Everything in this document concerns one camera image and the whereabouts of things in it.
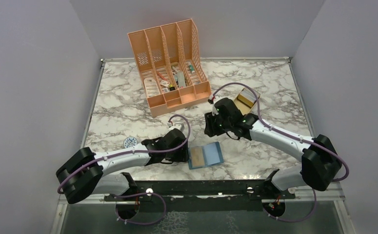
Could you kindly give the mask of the blue card holder wallet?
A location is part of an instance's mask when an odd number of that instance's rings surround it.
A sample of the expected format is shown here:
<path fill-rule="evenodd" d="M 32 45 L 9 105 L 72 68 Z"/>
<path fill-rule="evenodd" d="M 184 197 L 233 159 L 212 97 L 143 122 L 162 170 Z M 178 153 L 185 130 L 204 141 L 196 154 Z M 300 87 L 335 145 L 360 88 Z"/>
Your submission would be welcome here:
<path fill-rule="evenodd" d="M 189 153 L 188 167 L 189 167 L 190 170 L 199 169 L 199 168 L 207 168 L 207 167 L 211 167 L 211 166 L 214 166 L 214 165 L 222 164 L 224 162 L 219 142 L 213 142 L 213 143 L 210 143 L 210 144 L 203 145 L 201 147 L 203 149 L 205 166 L 198 167 L 198 168 L 192 167 L 191 157 L 190 157 L 190 149 L 192 148 L 191 147 L 191 148 L 189 148 L 189 151 L 188 151 L 188 153 Z"/>

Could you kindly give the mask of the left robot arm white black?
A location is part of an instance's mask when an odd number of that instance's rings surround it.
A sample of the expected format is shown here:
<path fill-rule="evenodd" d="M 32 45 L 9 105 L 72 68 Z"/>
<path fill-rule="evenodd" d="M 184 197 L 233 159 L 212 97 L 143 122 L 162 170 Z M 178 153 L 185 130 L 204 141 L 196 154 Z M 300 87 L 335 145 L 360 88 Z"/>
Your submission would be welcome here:
<path fill-rule="evenodd" d="M 137 145 L 112 152 L 95 153 L 89 147 L 79 149 L 57 171 L 57 191 L 69 204 L 76 204 L 92 194 L 118 194 L 123 200 L 135 195 L 136 185 L 127 173 L 115 177 L 111 186 L 103 177 L 132 167 L 188 161 L 188 139 L 179 129 L 166 135 L 145 139 Z"/>

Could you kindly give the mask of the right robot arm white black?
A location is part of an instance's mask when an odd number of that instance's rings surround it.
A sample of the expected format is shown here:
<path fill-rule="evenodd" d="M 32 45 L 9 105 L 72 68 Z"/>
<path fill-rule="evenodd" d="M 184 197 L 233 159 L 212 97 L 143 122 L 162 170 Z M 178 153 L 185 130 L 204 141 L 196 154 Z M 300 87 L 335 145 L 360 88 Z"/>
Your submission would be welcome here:
<path fill-rule="evenodd" d="M 213 104 L 212 111 L 204 117 L 204 133 L 209 137 L 232 132 L 235 140 L 245 138 L 265 143 L 301 163 L 296 167 L 276 169 L 270 173 L 259 187 L 259 191 L 269 198 L 276 198 L 283 191 L 299 186 L 325 191 L 342 167 L 342 162 L 336 156 L 337 153 L 328 137 L 318 135 L 312 138 L 276 128 L 258 115 L 242 114 L 228 98 Z"/>

